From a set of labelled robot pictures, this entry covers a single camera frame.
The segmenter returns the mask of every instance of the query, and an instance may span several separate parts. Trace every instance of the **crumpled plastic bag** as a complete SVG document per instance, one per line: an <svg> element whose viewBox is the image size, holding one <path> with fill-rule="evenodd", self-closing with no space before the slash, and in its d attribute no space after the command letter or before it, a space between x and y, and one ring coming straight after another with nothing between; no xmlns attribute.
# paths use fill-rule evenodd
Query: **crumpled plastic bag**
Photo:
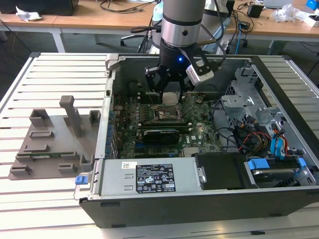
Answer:
<svg viewBox="0 0 319 239"><path fill-rule="evenodd" d="M27 12L19 9L17 6L16 8L16 14L21 20L23 21L32 21L32 20L39 20L42 19L42 17L37 12Z"/></svg>
<svg viewBox="0 0 319 239"><path fill-rule="evenodd" d="M286 4L282 9L276 9L271 17L276 22L282 21L292 21L295 22L294 16L299 11L299 9L294 8L292 4Z"/></svg>

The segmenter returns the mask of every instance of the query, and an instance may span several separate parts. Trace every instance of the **desk leg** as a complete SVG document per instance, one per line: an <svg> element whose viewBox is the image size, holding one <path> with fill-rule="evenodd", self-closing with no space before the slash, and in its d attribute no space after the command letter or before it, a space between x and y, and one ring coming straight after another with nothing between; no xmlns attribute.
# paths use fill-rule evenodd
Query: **desk leg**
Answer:
<svg viewBox="0 0 319 239"><path fill-rule="evenodd" d="M54 38L54 42L55 42L55 45L56 45L58 52L65 53L64 39L63 39L63 34L62 34L60 28L54 29L54 31L52 32L52 36Z"/></svg>
<svg viewBox="0 0 319 239"><path fill-rule="evenodd" d="M287 41L272 41L269 45L268 55L281 55Z"/></svg>
<svg viewBox="0 0 319 239"><path fill-rule="evenodd" d="M0 31L0 39L1 41L8 41L8 38L4 31Z"/></svg>
<svg viewBox="0 0 319 239"><path fill-rule="evenodd" d="M95 38L95 44L100 44L100 35L99 34L94 34L94 38Z"/></svg>

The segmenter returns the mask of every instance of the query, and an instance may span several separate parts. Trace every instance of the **blue plastic clip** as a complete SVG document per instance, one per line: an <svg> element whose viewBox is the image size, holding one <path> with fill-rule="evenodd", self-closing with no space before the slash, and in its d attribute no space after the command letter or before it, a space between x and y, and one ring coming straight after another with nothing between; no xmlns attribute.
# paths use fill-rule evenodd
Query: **blue plastic clip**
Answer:
<svg viewBox="0 0 319 239"><path fill-rule="evenodd" d="M253 158L248 161L248 166L250 170L270 168L265 158Z"/></svg>
<svg viewBox="0 0 319 239"><path fill-rule="evenodd" d="M281 147L283 146L283 144L284 144L283 139L282 138L278 138L278 143L277 143L275 155L277 157L279 157L280 159L284 159L284 157L281 155Z"/></svg>
<svg viewBox="0 0 319 239"><path fill-rule="evenodd" d="M271 144L270 144L270 152L271 154L275 153L275 149L276 149L276 135L273 135L273 138L271 140Z"/></svg>
<svg viewBox="0 0 319 239"><path fill-rule="evenodd" d="M303 168L303 167L305 167L307 165L303 158L299 158L298 159L298 163L299 163L301 168Z"/></svg>
<svg viewBox="0 0 319 239"><path fill-rule="evenodd" d="M75 177L75 184L76 185L85 185L88 184L88 176L76 176Z"/></svg>

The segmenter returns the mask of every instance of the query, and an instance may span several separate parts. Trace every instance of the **electronic device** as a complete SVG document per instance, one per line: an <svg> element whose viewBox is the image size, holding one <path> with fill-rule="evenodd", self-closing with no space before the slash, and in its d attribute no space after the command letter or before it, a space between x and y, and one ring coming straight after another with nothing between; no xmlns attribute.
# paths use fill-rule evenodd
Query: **electronic device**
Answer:
<svg viewBox="0 0 319 239"><path fill-rule="evenodd" d="M282 8L286 4L293 4L292 0L264 0L266 8Z"/></svg>
<svg viewBox="0 0 319 239"><path fill-rule="evenodd" d="M71 16L79 0L0 0L1 13L15 13L19 9L28 12Z"/></svg>
<svg viewBox="0 0 319 239"><path fill-rule="evenodd" d="M97 226L285 216L319 201L319 140L258 56L226 58L214 84L181 97L148 89L144 67L158 60L106 60L94 169L75 191Z"/></svg>
<svg viewBox="0 0 319 239"><path fill-rule="evenodd" d="M265 7L264 5L260 5L260 4L251 4L248 7L247 15L249 17L259 18L264 7Z"/></svg>

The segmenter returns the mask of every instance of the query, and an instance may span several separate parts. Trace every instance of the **wooden desk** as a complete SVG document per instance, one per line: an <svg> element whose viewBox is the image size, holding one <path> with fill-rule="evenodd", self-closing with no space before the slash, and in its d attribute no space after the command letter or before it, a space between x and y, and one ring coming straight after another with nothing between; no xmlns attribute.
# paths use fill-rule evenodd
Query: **wooden desk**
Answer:
<svg viewBox="0 0 319 239"><path fill-rule="evenodd" d="M247 0L237 0L237 6ZM141 3L116 0L111 4L112 9L126 9ZM306 0L294 0L294 6L305 10ZM53 35L58 52L65 52L63 33L89 33L94 34L96 42L99 42L98 34L130 34L130 29L138 25L148 25L155 4L144 7L143 12L118 14L102 10L95 0L80 0L73 16L44 15L43 20L24 22L14 14L0 14L0 18L8 24L13 31L50 32ZM268 39L284 41L319 41L319 27L309 27L303 22L276 23L268 19L273 10L264 10L260 18L254 18L255 27L247 35L248 39ZM250 21L244 15L239 14L241 20ZM7 29L0 25L0 31ZM234 18L225 31L224 39L230 39L235 31Z"/></svg>
<svg viewBox="0 0 319 239"><path fill-rule="evenodd" d="M126 9L140 5L125 1L114 1L110 8L114 10ZM149 25L155 4L146 5L142 12L119 14L105 11L94 0L80 0L73 16L58 16L54 27L75 27L95 29L124 29L130 30L135 26Z"/></svg>
<svg viewBox="0 0 319 239"><path fill-rule="evenodd" d="M53 23L58 17L57 15L41 15L42 19L37 21L22 21L15 14L2 14L0 13L0 19L9 27L12 26L34 26L34 27L53 27Z"/></svg>
<svg viewBox="0 0 319 239"><path fill-rule="evenodd" d="M306 6L307 0L294 0L294 7L309 12ZM237 0L234 9L238 5L247 2L246 0ZM240 10L247 14L247 7ZM259 18L252 18L255 26L254 29L247 34L247 38L255 39L271 39L271 40L299 40L299 41L318 41L319 27L310 27L306 23L296 20L295 22L275 22L270 15L273 13L272 9L265 9L262 11ZM239 19L251 23L251 20L239 13ZM232 17L231 24L226 30L226 33L235 32L235 20Z"/></svg>

